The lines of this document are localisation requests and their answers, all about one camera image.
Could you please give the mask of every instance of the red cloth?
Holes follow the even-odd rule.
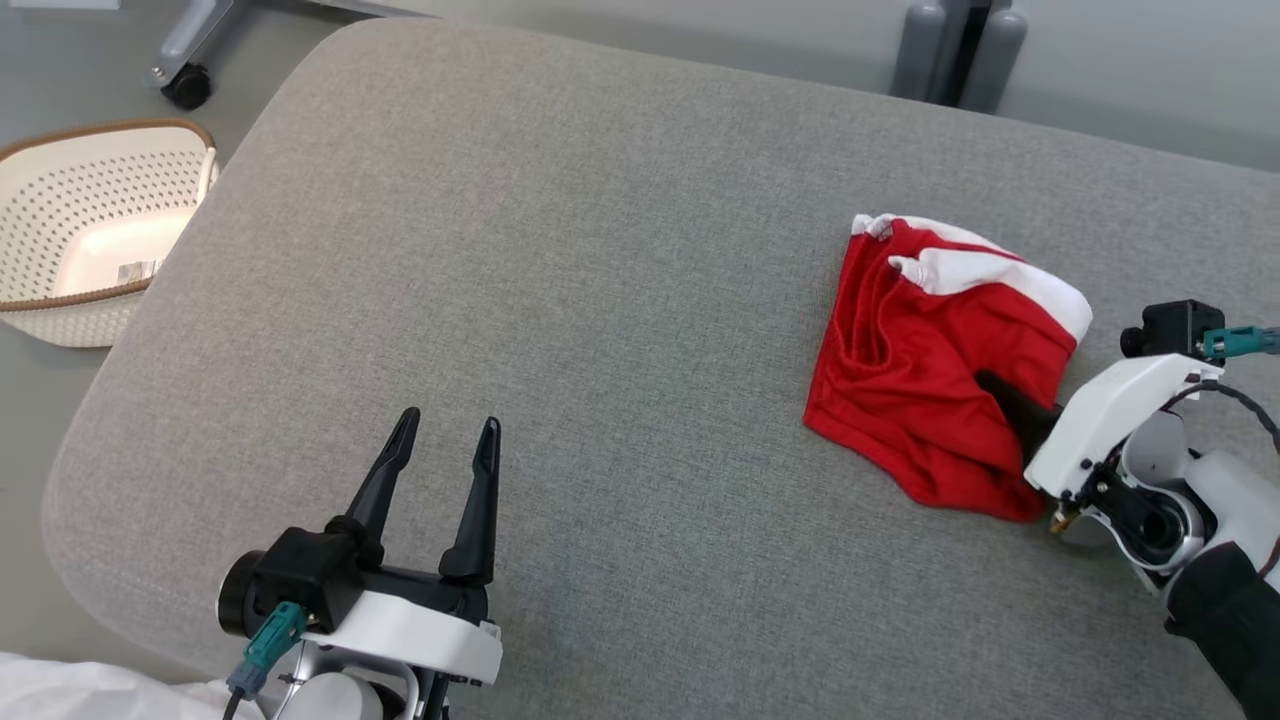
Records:
[[[1004,282],[980,282],[943,295],[938,292],[946,288],[934,287],[931,295],[906,277],[908,270],[890,264],[891,256],[924,259],[927,249],[948,251],[936,252],[947,256],[933,259],[929,272],[936,275],[951,272],[956,259],[1023,265],[995,245],[951,242],[904,219],[892,220],[887,240],[855,234],[804,421],[873,460],[923,505],[1036,520],[1043,500],[1023,479],[1012,429],[996,401],[978,387],[974,373],[992,370],[1041,405],[1052,406],[1078,336],[1046,305],[1062,300],[1069,310],[1079,311],[1083,296],[1076,301],[1070,296],[1078,295],[1074,288],[1038,269],[1032,270],[1066,290],[1051,301],[1033,300]],[[1042,278],[1036,282],[1036,287],[1051,284]],[[1091,316],[1087,304],[1083,311]],[[1083,336],[1083,329],[1078,333]]]

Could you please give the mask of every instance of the brown basket rim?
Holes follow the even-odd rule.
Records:
[[[133,120],[110,120],[105,123],[77,126],[58,132],[51,132],[36,137],[28,137],[26,140],[19,140],[18,142],[14,142],[12,145],[0,149],[0,163],[17,155],[18,152],[22,152],[23,150],[40,147],[41,145],[51,145],[54,142],[61,142],[64,140],[73,140],[77,137],[86,137],[90,135],[102,135],[108,132],[119,132],[125,129],[147,129],[147,128],[165,128],[165,127],[189,129],[191,132],[196,133],[200,137],[200,140],[205,143],[205,147],[216,147],[214,145],[214,136],[209,135],[209,131],[186,118],[137,118]],[[105,287],[102,290],[93,290],[90,292],[78,292],[76,295],[44,297],[40,300],[12,300],[9,302],[0,302],[0,313],[52,310],[55,307],[69,307],[72,305],[97,302],[100,300],[110,300],[113,297],[120,297],[122,295],[142,292],[150,284],[151,284],[151,278],[146,278],[128,284],[122,284],[116,287]]]

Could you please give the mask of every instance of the teal connector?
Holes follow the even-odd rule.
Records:
[[[1222,328],[1204,333],[1206,357],[1239,357],[1253,352],[1280,355],[1280,328]]]
[[[266,684],[271,667],[302,639],[307,629],[307,611],[296,602],[275,606],[266,623],[253,633],[244,647],[244,660],[227,678],[232,692],[241,691],[244,700],[253,700]]]

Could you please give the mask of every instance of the white plastic basket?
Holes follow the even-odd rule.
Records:
[[[179,118],[0,149],[0,320],[55,345],[113,345],[216,178],[214,138]]]

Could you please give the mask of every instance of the white cloth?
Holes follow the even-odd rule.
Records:
[[[230,693],[221,680],[166,685],[100,662],[51,662],[0,652],[5,720],[221,720]],[[237,720],[265,720],[241,702]]]

